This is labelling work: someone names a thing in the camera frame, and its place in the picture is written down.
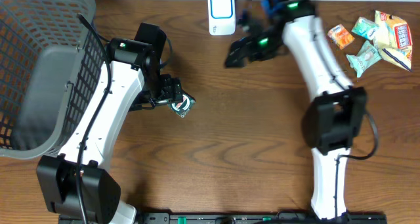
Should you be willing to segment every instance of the teal wrapper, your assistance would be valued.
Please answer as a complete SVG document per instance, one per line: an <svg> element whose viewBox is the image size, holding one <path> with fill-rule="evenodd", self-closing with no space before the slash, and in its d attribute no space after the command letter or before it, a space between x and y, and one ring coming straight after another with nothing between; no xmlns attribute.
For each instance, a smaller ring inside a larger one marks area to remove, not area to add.
<svg viewBox="0 0 420 224"><path fill-rule="evenodd" d="M378 29L378 24L366 18L360 17L357 20L356 25L354 25L352 32L368 40L372 40L375 37L375 34L378 31Z"/></svg>
<svg viewBox="0 0 420 224"><path fill-rule="evenodd" d="M378 50L369 41L363 44L357 56L347 55L347 60L350 62L350 66L356 71L357 78L360 78L365 70L381 59L382 57L378 53Z"/></svg>

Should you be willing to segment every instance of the gray bin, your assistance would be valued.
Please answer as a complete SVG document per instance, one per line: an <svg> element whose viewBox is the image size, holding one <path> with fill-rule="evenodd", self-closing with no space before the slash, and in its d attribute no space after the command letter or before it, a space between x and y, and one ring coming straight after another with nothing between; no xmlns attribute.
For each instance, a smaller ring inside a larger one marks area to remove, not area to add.
<svg viewBox="0 0 420 224"><path fill-rule="evenodd" d="M80 24L95 0L0 0L0 156L56 155L76 129L102 66Z"/></svg>

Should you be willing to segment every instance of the wooden table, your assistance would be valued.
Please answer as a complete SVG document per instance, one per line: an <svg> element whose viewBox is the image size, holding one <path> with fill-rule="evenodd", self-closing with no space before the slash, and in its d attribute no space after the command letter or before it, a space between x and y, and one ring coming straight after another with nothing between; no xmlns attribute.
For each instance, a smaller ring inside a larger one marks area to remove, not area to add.
<svg viewBox="0 0 420 224"><path fill-rule="evenodd" d="M241 10L243 2L237 7ZM254 5L253 12L263 16ZM350 30L374 10L405 18L420 44L417 3L323 2L325 30ZM243 36L209 35L206 1L97 0L96 26L105 37L133 38L138 25L161 26L175 55L165 72L180 77L197 104L184 118L169 108L131 112L119 134L112 176L122 199L143 210L172 212L276 212L307 209L313 189L312 155L301 118L309 99L293 56L224 69L230 43ZM344 51L332 46L346 74L369 93L368 109L381 134L377 155L350 161L345 200L350 211L383 211L389 223L420 223L420 53L410 73L382 60L360 79ZM370 151L365 121L353 154ZM56 223L35 175L37 160L0 159L0 223Z"/></svg>

